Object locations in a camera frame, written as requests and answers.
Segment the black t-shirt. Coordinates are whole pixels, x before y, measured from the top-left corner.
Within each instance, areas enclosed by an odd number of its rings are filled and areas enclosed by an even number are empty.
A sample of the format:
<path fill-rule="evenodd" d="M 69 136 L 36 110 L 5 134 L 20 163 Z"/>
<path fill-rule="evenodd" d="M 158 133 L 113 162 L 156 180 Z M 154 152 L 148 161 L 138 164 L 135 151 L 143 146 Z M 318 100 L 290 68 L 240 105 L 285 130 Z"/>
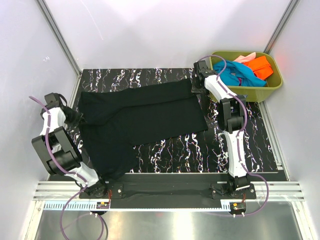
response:
<path fill-rule="evenodd" d="M 78 110 L 83 147 L 94 169 L 118 179 L 138 164 L 134 146 L 208 129 L 188 78 L 127 88 L 117 92 L 82 92 Z"/>

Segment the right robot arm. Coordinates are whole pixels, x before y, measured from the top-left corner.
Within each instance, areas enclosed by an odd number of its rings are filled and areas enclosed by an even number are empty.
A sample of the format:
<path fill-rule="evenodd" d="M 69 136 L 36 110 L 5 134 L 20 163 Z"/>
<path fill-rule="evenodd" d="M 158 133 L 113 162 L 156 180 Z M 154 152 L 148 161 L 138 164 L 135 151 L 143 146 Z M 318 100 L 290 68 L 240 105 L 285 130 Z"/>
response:
<path fill-rule="evenodd" d="M 245 162 L 244 130 L 247 125 L 246 98 L 231 91 L 219 73 L 209 69 L 205 60 L 193 64 L 191 91 L 195 94 L 212 94 L 218 101 L 218 127 L 225 136 L 229 157 L 228 181 L 221 194 L 239 198 L 250 187 Z"/>

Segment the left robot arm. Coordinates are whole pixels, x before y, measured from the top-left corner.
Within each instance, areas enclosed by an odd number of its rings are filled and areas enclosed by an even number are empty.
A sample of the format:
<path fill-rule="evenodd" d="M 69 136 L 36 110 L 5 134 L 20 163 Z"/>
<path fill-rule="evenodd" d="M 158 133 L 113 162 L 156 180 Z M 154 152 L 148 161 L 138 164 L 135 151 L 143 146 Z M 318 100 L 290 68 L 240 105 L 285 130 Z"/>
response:
<path fill-rule="evenodd" d="M 83 115 L 70 108 L 60 93 L 45 95 L 45 104 L 33 96 L 29 98 L 41 106 L 43 127 L 31 144 L 47 172 L 51 176 L 72 178 L 83 193 L 103 198 L 108 193 L 107 184 L 96 170 L 83 162 L 79 149 L 65 129 L 65 126 L 78 126 Z"/>

